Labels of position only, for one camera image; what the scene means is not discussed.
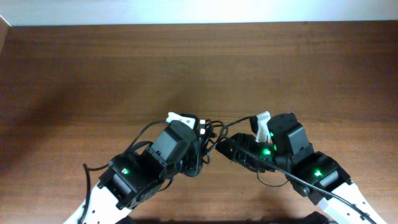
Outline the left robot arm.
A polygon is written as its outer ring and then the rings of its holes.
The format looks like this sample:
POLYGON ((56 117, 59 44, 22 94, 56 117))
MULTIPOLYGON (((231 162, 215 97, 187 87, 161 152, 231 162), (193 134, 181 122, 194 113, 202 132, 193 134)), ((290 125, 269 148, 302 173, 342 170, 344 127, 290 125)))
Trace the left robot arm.
POLYGON ((196 177, 203 168, 205 120, 169 121, 154 141, 134 142, 104 167, 99 182, 88 184, 86 199, 66 220, 72 223, 125 223, 142 202, 165 190, 182 173, 196 177))

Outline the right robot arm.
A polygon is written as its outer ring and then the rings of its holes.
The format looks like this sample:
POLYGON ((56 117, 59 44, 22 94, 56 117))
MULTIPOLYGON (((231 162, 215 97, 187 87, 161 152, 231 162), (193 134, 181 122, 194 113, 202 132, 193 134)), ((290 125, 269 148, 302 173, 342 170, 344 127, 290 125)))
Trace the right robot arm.
POLYGON ((248 116, 251 134, 228 136, 223 125, 216 150, 256 174, 279 171, 302 197, 335 223, 384 223, 351 176, 332 157, 315 151, 293 113, 248 116))

